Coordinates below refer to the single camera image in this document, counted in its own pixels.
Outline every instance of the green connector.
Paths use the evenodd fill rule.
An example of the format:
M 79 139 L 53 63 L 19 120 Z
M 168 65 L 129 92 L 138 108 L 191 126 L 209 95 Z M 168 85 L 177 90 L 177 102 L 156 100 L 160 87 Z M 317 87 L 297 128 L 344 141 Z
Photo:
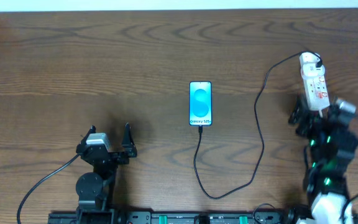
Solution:
M 159 218 L 160 224 L 167 224 L 167 216 L 166 215 L 160 215 Z
M 248 217 L 240 217 L 240 224 L 248 224 Z

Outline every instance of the white wall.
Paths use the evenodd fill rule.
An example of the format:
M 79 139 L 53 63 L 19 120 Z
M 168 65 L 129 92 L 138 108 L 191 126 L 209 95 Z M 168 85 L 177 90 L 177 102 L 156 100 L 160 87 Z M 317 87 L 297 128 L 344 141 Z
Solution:
M 0 12 L 358 7 L 358 0 L 0 0 Z

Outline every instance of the white robot component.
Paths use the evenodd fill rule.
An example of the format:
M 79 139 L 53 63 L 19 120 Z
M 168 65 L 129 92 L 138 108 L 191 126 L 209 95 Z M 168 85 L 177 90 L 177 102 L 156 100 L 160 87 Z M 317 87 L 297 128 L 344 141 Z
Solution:
M 353 224 L 351 203 L 345 209 L 345 222 L 342 221 L 341 213 L 345 203 L 346 198 L 344 195 L 320 193 L 311 205 L 311 215 L 316 224 Z
M 301 76 L 305 86 L 308 108 L 311 111 L 319 111 L 329 107 L 328 91 L 324 74 L 324 65 L 317 67 L 320 59 L 312 53 L 306 52 L 299 57 L 301 64 Z
M 311 218 L 307 218 L 307 219 L 298 219 L 298 221 L 296 221 L 296 224 L 316 224 L 316 220 L 313 220 Z

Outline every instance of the white power strip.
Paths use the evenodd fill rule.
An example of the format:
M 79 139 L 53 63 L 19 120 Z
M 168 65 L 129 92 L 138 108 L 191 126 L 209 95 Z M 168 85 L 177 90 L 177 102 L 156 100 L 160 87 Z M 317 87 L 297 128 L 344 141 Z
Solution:
M 299 57 L 301 63 L 301 76 L 305 86 L 308 108 L 311 111 L 319 111 L 329 107 L 328 91 L 324 74 L 324 65 L 317 68 L 316 63 L 320 59 L 312 53 L 303 53 Z

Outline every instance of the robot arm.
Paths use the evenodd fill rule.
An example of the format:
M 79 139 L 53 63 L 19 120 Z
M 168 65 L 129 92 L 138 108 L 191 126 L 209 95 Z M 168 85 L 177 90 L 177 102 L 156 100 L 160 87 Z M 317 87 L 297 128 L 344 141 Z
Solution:
M 299 124 L 297 135 L 309 139 L 308 148 L 313 165 L 308 168 L 305 151 L 307 170 L 304 189 L 308 196 L 311 216 L 307 216 L 304 210 L 298 211 L 294 223 L 358 223 L 358 216 L 352 215 L 352 204 L 347 203 L 349 192 L 344 177 L 358 146 L 358 138 L 348 130 L 355 108 L 348 102 L 336 100 L 329 107 L 327 117 L 322 118 L 308 109 L 304 98 L 298 98 L 288 122 Z

